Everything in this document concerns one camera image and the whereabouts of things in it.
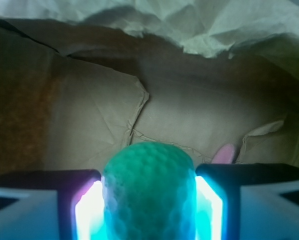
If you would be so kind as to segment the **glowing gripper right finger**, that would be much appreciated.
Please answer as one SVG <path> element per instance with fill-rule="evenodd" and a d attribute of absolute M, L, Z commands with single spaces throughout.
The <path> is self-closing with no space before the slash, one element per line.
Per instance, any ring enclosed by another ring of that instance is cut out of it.
<path fill-rule="evenodd" d="M 299 240 L 299 167 L 201 164 L 196 189 L 198 240 Z"/>

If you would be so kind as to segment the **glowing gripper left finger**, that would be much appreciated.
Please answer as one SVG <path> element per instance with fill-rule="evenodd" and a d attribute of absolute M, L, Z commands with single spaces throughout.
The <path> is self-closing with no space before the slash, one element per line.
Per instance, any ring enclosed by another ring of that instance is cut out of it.
<path fill-rule="evenodd" d="M 103 240 L 103 211 L 95 169 L 0 175 L 0 240 Z"/>

